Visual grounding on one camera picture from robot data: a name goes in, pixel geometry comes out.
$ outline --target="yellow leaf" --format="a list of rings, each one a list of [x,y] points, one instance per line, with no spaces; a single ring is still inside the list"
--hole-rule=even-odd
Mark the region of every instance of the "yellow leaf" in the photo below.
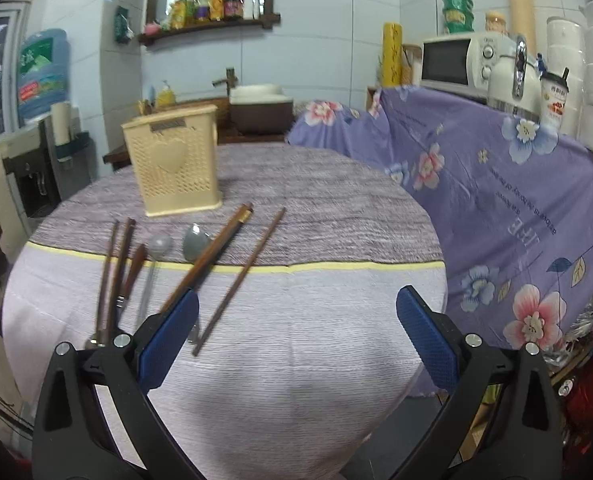
[[[585,260],[580,257],[574,264],[573,270],[573,286],[577,285],[585,276]]]
[[[499,289],[499,294],[497,294],[497,303],[500,303],[501,301],[505,300],[505,297],[508,295],[508,292],[510,291],[510,285],[512,285],[512,280],[508,280],[507,282],[503,283],[503,285],[501,285],[501,288]]]

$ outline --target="blue leaf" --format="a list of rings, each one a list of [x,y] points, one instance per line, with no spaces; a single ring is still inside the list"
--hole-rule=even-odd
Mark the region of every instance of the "blue leaf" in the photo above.
[[[566,272],[572,266],[573,263],[567,258],[557,258],[547,268],[547,272]]]

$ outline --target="faucet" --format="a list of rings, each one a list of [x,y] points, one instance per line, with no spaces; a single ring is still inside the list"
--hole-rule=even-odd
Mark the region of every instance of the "faucet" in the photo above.
[[[225,84],[227,86],[227,96],[230,97],[230,90],[232,88],[236,88],[236,84],[239,82],[239,78],[234,73],[233,68],[225,69],[225,79],[217,79],[216,81],[212,81],[212,86],[217,87],[219,85]]]

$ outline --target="green label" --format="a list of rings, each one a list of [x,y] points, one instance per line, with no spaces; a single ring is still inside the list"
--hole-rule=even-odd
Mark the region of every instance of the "green label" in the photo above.
[[[52,63],[52,38],[35,41],[20,52],[19,73],[36,72]]]

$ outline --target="pink flower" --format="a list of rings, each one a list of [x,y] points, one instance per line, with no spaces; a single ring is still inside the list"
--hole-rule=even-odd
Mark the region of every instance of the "pink flower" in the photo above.
[[[305,114],[305,123],[309,126],[323,123],[326,126],[332,126],[336,119],[336,114],[343,110],[343,105],[331,101],[312,101],[307,105],[307,113]]]
[[[565,316],[567,305],[558,292],[551,292],[541,303],[541,294],[534,285],[523,285],[516,296],[512,310],[517,320],[503,329],[503,335],[514,349],[527,342],[537,343],[539,348],[552,348],[563,335],[558,323]]]
[[[423,186],[436,189],[439,185],[438,172],[446,163],[446,158],[439,155],[439,144],[435,142],[430,146],[428,153],[422,152],[419,157],[419,173],[414,181],[413,187],[417,191]]]
[[[368,113],[375,119],[379,116],[379,113],[383,110],[381,106],[381,89],[377,90],[372,97],[372,106],[368,110]]]

